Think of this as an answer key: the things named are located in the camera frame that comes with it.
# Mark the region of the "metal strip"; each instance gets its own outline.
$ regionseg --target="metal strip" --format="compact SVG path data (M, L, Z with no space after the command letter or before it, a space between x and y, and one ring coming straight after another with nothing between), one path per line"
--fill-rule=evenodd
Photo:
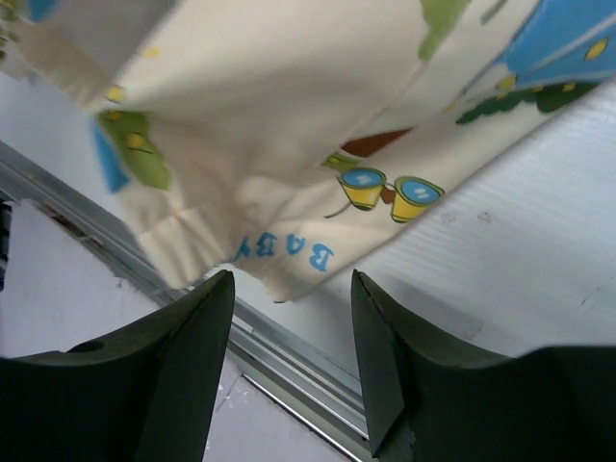
M2 142L0 190L15 201L51 205L92 238L83 245L159 306L186 292L166 286L121 220ZM235 318L228 351L243 373L341 452L372 460L358 378L243 300L236 300Z

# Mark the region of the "blue letter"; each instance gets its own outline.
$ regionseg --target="blue letter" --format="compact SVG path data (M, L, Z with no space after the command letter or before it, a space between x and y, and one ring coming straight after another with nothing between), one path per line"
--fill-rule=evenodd
M271 233L263 233L257 241L257 256L265 257L266 255L273 255L273 245L276 243L276 237Z
M327 245L314 244L312 251L314 253L310 257L310 264L320 272L327 272L327 260L334 254L333 250Z
M289 255L297 255L301 252L301 249L304 248L305 244L305 239L296 238L295 234L290 234L287 237L287 251L289 252Z
M229 261L229 263L237 262L238 260L240 260L240 257L242 257L242 255L246 258L250 255L250 246L248 245L248 238L244 238L244 240L242 241L242 244L240 245L240 248L238 249L238 253L236 254L235 258L232 258Z

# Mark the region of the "brown print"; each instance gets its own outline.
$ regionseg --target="brown print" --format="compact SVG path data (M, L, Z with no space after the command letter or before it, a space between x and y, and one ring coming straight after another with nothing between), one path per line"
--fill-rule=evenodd
M394 142L402 135L407 134L411 130L413 130L413 127L406 128L404 130L397 130L396 132L379 133L378 135L372 135L370 137L351 140L342 148L348 154L352 154L353 156L357 157L367 158L374 154L376 151L379 151L384 148L389 143Z

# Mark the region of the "cloth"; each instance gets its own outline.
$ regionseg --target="cloth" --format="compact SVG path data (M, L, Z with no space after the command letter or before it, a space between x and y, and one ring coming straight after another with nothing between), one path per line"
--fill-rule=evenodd
M616 70L613 0L184 0L113 81L77 45L47 62L48 20L23 25L20 53L92 114L110 191L169 285L232 262L276 301Z

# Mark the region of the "yellow dot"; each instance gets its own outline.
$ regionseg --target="yellow dot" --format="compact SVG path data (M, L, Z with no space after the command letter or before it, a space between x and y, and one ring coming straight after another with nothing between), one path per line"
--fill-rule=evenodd
M119 119L121 119L123 117L124 117L124 115L122 113L118 112L118 111L109 111L107 113L107 119L111 120L111 121L119 120Z
M145 137L139 133L130 133L126 137L126 145L129 149L141 149L145 145Z
M497 83L497 89L500 91L511 90L513 87L515 87L517 82L518 76L516 74L511 74Z
M607 48L608 43L609 38L602 38L601 40L595 42L593 46L590 47L590 50L588 50L588 53L586 53L584 59L590 61L599 57L603 51L605 51L605 48Z
M107 99L114 103L121 103L126 97L126 90L118 85L113 85L107 90Z
M144 49L141 55L148 60L154 60L159 57L162 51L160 46L150 46Z

